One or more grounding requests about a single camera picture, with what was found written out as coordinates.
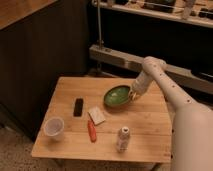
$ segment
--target black remote control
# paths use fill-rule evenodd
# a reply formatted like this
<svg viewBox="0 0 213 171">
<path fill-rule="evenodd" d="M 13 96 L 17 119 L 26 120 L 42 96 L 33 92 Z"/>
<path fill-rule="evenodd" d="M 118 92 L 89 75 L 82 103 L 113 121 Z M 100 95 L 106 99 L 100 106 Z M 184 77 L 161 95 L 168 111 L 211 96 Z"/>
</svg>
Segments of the black remote control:
<svg viewBox="0 0 213 171">
<path fill-rule="evenodd" d="M 82 115 L 83 103 L 84 101 L 82 98 L 77 98 L 75 100 L 74 116 L 80 117 Z"/>
</svg>

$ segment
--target small white box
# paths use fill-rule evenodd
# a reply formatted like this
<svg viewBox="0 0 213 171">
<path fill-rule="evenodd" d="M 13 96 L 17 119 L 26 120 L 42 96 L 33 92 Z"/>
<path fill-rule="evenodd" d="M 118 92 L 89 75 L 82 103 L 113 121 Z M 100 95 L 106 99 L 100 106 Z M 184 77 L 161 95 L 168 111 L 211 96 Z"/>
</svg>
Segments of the small white box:
<svg viewBox="0 0 213 171">
<path fill-rule="evenodd" d="M 104 122 L 106 120 L 103 112 L 97 106 L 89 109 L 88 112 L 89 112 L 89 115 L 92 118 L 92 120 L 93 120 L 93 122 L 94 122 L 95 125 L 98 125 L 101 122 Z"/>
</svg>

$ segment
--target metal rack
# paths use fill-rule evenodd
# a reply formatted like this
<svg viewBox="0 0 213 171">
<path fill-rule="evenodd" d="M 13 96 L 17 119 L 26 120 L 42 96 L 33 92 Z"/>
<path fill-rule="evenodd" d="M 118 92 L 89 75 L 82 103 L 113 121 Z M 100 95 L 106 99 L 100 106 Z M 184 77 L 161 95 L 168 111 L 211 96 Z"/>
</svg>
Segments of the metal rack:
<svg viewBox="0 0 213 171">
<path fill-rule="evenodd" d="M 201 22 L 200 20 L 198 22 L 197 20 L 190 17 L 187 19 L 182 19 L 181 15 L 174 16 L 172 14 L 145 9 L 143 10 L 130 9 L 125 6 L 116 4 L 109 6 L 106 2 L 100 2 L 100 0 L 97 1 L 93 0 L 92 3 L 95 7 L 97 7 L 99 45 L 94 44 L 90 47 L 90 58 L 98 61 L 99 70 L 101 70 L 101 62 L 104 62 L 121 68 L 126 68 L 132 71 L 140 72 L 142 69 L 141 60 L 143 59 L 143 57 L 140 56 L 104 47 L 101 28 L 101 8 L 213 28 L 213 22 L 212 23 L 206 21 Z M 191 74 L 191 70 L 189 69 L 177 67 L 174 65 L 168 65 L 166 72 L 179 85 L 183 85 L 185 87 L 189 87 L 213 95 L 213 83 L 195 77 L 194 75 Z"/>
</svg>

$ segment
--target wooden table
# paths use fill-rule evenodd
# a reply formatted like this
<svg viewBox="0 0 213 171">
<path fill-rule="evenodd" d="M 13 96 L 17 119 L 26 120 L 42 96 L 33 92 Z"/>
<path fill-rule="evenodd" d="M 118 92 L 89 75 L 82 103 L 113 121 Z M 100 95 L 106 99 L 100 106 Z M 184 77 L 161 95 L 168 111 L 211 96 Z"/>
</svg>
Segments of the wooden table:
<svg viewBox="0 0 213 171">
<path fill-rule="evenodd" d="M 60 116 L 65 121 L 64 139 L 54 142 L 43 133 L 43 124 L 32 150 L 33 157 L 169 163 L 171 122 L 159 87 L 151 84 L 145 95 L 128 106 L 109 109 L 103 105 L 105 93 L 118 85 L 131 85 L 133 79 L 61 77 L 44 121 Z M 74 117 L 76 98 L 84 99 L 82 117 Z M 96 126 L 97 141 L 90 142 L 88 109 L 98 106 L 106 121 Z M 128 126 L 131 139 L 124 153 L 117 153 L 117 131 Z"/>
</svg>

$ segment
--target green bowl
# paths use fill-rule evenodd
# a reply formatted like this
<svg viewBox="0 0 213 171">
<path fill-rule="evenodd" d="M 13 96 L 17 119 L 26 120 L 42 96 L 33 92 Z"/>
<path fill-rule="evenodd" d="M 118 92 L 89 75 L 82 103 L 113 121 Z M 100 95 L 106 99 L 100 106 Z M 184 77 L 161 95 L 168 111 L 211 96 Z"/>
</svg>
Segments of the green bowl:
<svg viewBox="0 0 213 171">
<path fill-rule="evenodd" d="M 110 89 L 104 96 L 104 104 L 109 107 L 117 107 L 128 103 L 130 101 L 129 91 L 130 87 L 127 85 Z"/>
</svg>

